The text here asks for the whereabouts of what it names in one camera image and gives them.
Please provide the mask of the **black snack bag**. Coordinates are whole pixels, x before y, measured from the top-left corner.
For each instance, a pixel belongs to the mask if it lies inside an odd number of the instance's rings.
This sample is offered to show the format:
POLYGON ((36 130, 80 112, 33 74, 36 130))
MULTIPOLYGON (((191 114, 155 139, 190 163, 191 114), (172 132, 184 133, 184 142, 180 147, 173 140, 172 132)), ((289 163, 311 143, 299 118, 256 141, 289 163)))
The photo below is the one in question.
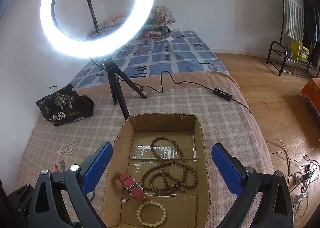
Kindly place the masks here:
POLYGON ((39 99, 36 105, 44 119, 56 127, 94 114, 94 102, 86 95, 79 95, 71 84, 39 99))

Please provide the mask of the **brown cardboard box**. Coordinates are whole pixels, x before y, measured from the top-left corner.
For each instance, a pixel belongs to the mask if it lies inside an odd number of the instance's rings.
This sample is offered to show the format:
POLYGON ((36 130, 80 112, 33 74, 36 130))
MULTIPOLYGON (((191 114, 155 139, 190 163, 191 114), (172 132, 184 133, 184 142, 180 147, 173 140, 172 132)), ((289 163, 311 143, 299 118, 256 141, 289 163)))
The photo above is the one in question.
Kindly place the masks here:
POLYGON ((113 145, 103 222, 107 227, 205 227, 208 185, 206 148, 195 115, 131 116, 113 145))

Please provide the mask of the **black mini tripod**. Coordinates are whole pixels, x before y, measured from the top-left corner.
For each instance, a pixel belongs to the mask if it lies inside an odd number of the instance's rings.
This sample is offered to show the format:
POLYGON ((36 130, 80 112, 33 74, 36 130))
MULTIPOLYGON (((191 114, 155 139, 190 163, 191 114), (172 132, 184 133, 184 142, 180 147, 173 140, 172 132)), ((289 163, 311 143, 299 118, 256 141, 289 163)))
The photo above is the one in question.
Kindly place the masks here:
POLYGON ((120 84, 120 79, 122 79, 133 91, 135 91, 142 99, 146 99, 147 96, 132 82, 132 80, 120 70, 117 64, 113 61, 111 57, 103 59, 103 65, 108 76, 108 83, 110 85, 110 91, 112 95, 113 104, 118 104, 120 110, 126 120, 130 117, 129 110, 125 102, 123 91, 120 84))

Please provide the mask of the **orange cloth covered table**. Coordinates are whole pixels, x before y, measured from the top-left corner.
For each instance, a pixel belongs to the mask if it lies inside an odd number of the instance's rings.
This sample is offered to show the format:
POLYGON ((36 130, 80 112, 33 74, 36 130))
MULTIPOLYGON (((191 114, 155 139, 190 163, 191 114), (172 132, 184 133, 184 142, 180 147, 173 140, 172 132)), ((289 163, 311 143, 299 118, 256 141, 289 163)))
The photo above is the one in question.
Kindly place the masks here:
POLYGON ((311 108, 315 110, 317 115, 320 113, 320 78, 311 78, 303 89, 299 92, 299 95, 304 99, 308 99, 311 108))

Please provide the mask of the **black metal clothes rack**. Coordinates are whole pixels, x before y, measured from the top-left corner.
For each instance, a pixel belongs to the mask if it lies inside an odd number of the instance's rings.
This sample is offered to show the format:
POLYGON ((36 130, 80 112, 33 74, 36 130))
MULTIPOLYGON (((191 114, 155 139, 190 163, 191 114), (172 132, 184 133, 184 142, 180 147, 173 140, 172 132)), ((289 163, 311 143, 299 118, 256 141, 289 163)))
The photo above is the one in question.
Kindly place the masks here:
MULTIPOLYGON (((297 75, 299 77, 319 77, 319 66, 315 67, 307 60, 306 64, 296 62, 292 59, 293 51, 291 50, 293 39, 289 38, 285 33, 285 0, 281 1, 282 5, 282 16, 281 16, 281 30, 280 37, 278 40, 270 43, 266 64, 271 65, 275 70, 276 74, 281 77, 284 74, 297 75)), ((301 42, 307 44, 307 41, 303 36, 301 42)), ((309 50, 309 55, 312 51, 312 47, 305 47, 309 50)))

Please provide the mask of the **yellow green box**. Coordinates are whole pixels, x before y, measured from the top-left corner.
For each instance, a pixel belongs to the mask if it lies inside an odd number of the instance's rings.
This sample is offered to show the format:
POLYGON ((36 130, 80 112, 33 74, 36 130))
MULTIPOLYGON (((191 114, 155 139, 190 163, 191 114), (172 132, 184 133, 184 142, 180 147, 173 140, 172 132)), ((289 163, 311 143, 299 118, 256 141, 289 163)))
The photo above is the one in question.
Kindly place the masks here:
POLYGON ((309 56, 309 50, 302 43, 293 40, 291 50, 293 51, 292 59, 296 62, 306 64, 309 56))

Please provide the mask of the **blue patterned bed sheet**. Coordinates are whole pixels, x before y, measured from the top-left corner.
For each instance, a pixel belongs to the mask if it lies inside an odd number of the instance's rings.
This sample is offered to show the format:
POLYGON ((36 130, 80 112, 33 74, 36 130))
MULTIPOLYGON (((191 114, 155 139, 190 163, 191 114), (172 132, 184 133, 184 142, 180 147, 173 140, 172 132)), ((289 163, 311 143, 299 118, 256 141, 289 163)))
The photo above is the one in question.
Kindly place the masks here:
POLYGON ((192 30, 174 32, 163 41, 123 47, 113 57, 129 78, 170 73, 215 71, 228 74, 223 62, 192 30))

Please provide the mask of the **folded floral quilt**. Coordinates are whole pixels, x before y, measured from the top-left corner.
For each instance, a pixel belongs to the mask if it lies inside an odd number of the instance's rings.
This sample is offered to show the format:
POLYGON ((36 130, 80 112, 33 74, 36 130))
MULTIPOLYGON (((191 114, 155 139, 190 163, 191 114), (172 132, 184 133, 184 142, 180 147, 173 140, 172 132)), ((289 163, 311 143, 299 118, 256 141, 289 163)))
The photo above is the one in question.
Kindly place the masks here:
MULTIPOLYGON (((99 33, 104 36, 115 32, 125 23, 130 14, 130 11, 124 12, 101 23, 98 26, 99 33)), ((171 25, 175 22, 176 19, 169 8, 154 6, 142 28, 125 45, 135 46, 167 39, 173 34, 171 25)))

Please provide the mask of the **dark hanging clothes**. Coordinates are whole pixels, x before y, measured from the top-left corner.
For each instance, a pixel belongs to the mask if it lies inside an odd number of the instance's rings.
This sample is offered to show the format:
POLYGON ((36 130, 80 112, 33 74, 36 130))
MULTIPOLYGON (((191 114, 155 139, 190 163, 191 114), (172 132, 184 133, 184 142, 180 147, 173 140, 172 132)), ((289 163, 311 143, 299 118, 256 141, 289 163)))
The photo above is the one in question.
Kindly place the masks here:
POLYGON ((303 0, 305 47, 312 47, 308 60, 315 67, 319 66, 319 12, 310 0, 303 0))

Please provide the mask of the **striped hanging cloth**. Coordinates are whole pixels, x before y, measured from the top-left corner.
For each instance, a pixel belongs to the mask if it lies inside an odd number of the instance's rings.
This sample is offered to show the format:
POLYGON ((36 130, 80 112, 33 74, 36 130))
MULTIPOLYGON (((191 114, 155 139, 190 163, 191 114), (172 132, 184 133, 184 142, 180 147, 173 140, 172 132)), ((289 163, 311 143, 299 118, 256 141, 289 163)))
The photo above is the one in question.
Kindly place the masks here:
POLYGON ((285 0, 285 33, 297 42, 303 41, 304 4, 303 0, 285 0))

